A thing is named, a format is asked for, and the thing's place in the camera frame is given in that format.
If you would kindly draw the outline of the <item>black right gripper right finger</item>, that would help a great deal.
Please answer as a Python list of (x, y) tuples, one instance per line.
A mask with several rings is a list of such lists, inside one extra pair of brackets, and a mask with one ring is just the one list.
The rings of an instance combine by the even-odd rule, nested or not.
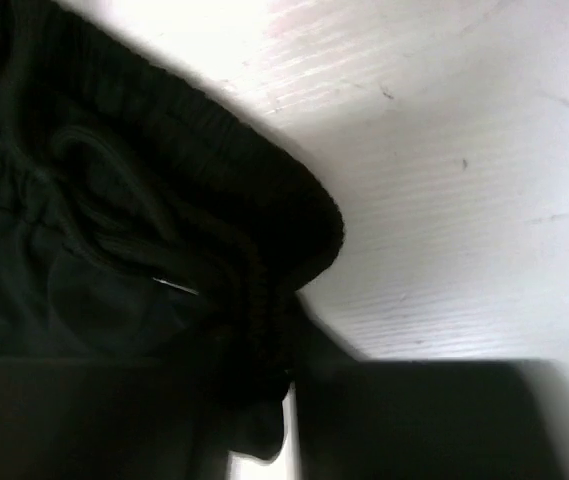
[(378, 360), (293, 303), (304, 479), (569, 479), (569, 392), (533, 359)]

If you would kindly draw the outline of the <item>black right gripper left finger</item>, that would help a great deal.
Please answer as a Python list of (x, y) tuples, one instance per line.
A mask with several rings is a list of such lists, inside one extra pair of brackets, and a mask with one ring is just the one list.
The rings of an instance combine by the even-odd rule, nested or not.
[(173, 362), (0, 359), (0, 479), (224, 479), (214, 417)]

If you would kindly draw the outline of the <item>black trousers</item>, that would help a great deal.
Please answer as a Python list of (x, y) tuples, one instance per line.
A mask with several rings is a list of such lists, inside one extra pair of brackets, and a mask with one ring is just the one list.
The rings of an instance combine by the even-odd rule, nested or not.
[(233, 450), (283, 443), (301, 288), (344, 241), (307, 167), (53, 1), (0, 1), (0, 356), (221, 343)]

